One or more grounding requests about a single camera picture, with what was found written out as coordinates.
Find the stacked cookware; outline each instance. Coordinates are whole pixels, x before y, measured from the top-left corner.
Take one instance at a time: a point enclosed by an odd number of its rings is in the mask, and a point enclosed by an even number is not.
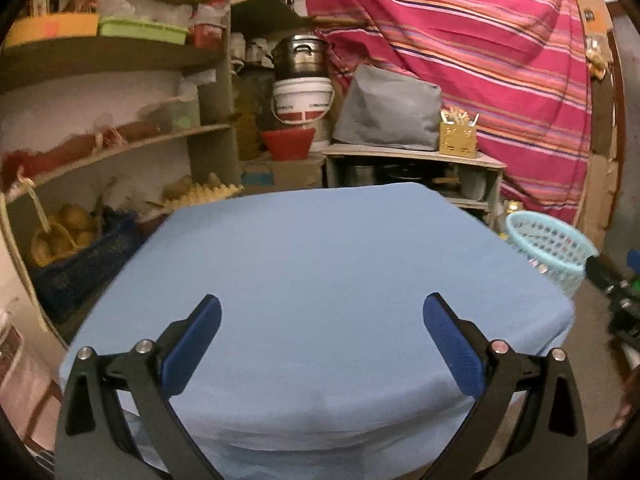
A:
[[[314,145],[328,144],[324,116],[334,100],[326,63],[327,42],[312,34],[296,34],[272,51],[276,82],[272,110],[287,126],[315,128]]]

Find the dark blue plastic crate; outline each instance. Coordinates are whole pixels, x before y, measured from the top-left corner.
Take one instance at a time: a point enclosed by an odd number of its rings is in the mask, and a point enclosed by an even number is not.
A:
[[[133,211],[104,211],[104,232],[78,253],[31,272],[40,304],[55,323],[66,321],[98,285],[115,276],[142,245]]]

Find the yellow basket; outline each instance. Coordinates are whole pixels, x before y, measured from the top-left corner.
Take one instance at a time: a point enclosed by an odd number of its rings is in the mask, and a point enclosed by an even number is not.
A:
[[[475,158],[476,127],[440,123],[440,153]]]
[[[31,41],[95,36],[98,33],[98,15],[88,12],[60,12],[47,16],[34,16],[16,21],[4,40],[5,47]]]

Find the red bowl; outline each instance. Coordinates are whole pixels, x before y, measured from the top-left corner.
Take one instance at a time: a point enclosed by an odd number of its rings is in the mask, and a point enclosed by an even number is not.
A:
[[[262,132],[262,140],[267,145],[273,160],[304,160],[309,154],[315,128],[291,128]]]

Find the red container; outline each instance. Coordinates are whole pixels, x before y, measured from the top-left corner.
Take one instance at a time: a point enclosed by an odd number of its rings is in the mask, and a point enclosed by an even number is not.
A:
[[[261,133],[273,160],[278,162],[306,159],[315,134],[315,128],[291,128]]]
[[[225,27],[211,25],[210,23],[199,23],[193,25],[189,30],[189,44],[198,48],[221,50],[224,34]]]

